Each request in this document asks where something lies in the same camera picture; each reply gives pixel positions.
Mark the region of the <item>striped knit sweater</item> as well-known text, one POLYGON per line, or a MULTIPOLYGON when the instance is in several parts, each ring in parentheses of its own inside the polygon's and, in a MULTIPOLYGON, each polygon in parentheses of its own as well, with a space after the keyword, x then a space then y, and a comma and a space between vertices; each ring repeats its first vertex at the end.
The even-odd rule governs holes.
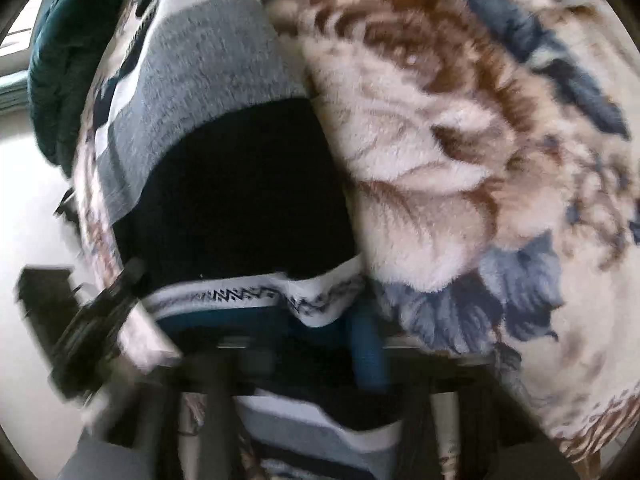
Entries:
POLYGON ((387 479, 399 422, 358 388, 373 310, 340 175, 260 0, 153 0, 93 109, 96 169, 134 290, 184 354, 247 337, 270 374, 238 410, 288 477, 387 479))

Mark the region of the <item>floral bed blanket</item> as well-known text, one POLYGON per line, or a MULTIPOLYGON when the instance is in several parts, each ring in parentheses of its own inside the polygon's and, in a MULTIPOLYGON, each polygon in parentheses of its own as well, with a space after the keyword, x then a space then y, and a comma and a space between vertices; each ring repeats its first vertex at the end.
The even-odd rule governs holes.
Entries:
MULTIPOLYGON (((477 358, 572 463, 639 419, 639 55, 605 0, 260 0, 340 175, 374 314, 477 358)), ((72 182, 98 282, 120 258, 93 109, 72 182)), ((126 356, 181 351, 141 299, 126 356)))

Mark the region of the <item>folded teal velvet quilt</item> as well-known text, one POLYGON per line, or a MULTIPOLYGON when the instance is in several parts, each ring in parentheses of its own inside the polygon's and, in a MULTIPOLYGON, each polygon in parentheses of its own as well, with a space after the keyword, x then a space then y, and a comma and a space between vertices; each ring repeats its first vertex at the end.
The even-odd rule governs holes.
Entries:
POLYGON ((124 0, 47 0, 27 71, 38 148, 66 176, 73 170, 81 113, 124 0))

